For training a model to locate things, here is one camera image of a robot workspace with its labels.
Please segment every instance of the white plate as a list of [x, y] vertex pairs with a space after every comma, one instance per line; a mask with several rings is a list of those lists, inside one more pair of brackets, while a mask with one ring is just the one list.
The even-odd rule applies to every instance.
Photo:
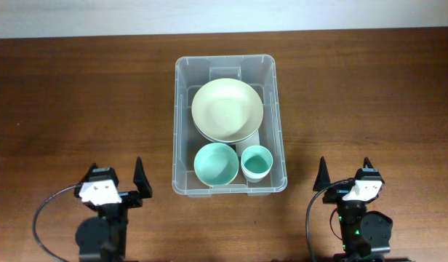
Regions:
[[219, 142], [235, 143], [260, 127], [263, 103], [248, 84], [235, 79], [217, 79], [196, 93], [192, 117], [203, 135]]

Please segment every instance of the light green bowl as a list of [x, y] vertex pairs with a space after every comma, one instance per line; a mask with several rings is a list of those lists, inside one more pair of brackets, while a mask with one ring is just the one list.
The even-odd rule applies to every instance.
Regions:
[[198, 151], [193, 167], [198, 179], [207, 186], [227, 185], [239, 172], [239, 158], [230, 146], [210, 143]]

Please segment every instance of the brown tabletop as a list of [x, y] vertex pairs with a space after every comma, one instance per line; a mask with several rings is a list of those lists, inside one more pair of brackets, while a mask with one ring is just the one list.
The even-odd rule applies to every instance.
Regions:
[[[175, 61], [263, 53], [276, 60], [287, 188], [176, 194]], [[50, 261], [31, 236], [40, 203], [93, 162], [134, 189], [137, 156], [153, 198], [129, 212], [130, 260], [305, 261], [320, 157], [336, 181], [368, 156], [385, 180], [368, 208], [393, 219], [388, 257], [448, 261], [448, 28], [0, 40], [0, 261]], [[342, 252], [334, 207], [311, 211], [318, 257]], [[93, 215], [65, 193], [38, 231], [77, 261], [74, 234]]]

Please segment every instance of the white wall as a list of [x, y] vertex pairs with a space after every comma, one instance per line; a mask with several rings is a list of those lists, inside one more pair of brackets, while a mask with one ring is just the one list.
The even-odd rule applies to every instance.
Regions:
[[448, 25], [448, 0], [0, 0], [0, 38]]

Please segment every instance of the cable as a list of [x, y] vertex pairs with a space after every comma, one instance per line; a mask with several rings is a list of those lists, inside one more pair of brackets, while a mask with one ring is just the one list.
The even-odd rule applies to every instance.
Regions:
[[341, 180], [341, 181], [335, 182], [335, 183], [327, 186], [326, 188], [324, 188], [321, 191], [319, 191], [318, 193], [316, 193], [316, 195], [313, 196], [313, 198], [310, 201], [310, 204], [308, 205], [308, 209], [306, 210], [306, 219], [305, 219], [306, 242], [308, 244], [308, 250], [310, 251], [310, 257], [313, 262], [316, 262], [316, 259], [314, 258], [314, 252], [313, 252], [313, 248], [311, 248], [311, 240], [310, 240], [309, 219], [310, 219], [311, 206], [313, 205], [314, 201], [319, 197], [319, 195], [323, 194], [327, 189], [332, 188], [333, 186], [336, 186], [336, 185], [339, 185], [342, 183], [348, 183], [348, 182], [349, 182], [349, 179], [345, 179], [345, 180]]
[[40, 207], [36, 210], [35, 215], [33, 216], [33, 223], [32, 223], [33, 238], [38, 243], [38, 245], [40, 245], [40, 247], [43, 249], [44, 252], [46, 252], [48, 255], [52, 256], [57, 261], [68, 262], [66, 259], [60, 258], [57, 255], [55, 255], [53, 252], [49, 251], [49, 249], [45, 245], [43, 245], [43, 243], [41, 243], [41, 240], [38, 237], [38, 234], [36, 233], [36, 219], [38, 218], [38, 215], [40, 214], [40, 212], [43, 209], [43, 207], [46, 204], [48, 204], [49, 201], [53, 200], [58, 194], [61, 194], [61, 193], [66, 192], [66, 191], [69, 191], [69, 190], [71, 190], [73, 188], [76, 188], [77, 186], [78, 185], [68, 186], [68, 187], [64, 188], [63, 190], [57, 192], [56, 194], [50, 196], [48, 199], [44, 200], [44, 202], [41, 203]]
[[339, 237], [339, 236], [334, 232], [334, 229], [332, 228], [332, 217], [334, 216], [335, 211], [337, 211], [337, 208], [335, 208], [335, 209], [332, 211], [332, 213], [331, 213], [331, 217], [329, 218], [329, 226], [331, 227], [331, 231], [332, 231], [332, 233], [333, 233], [338, 239], [342, 240], [342, 238]]

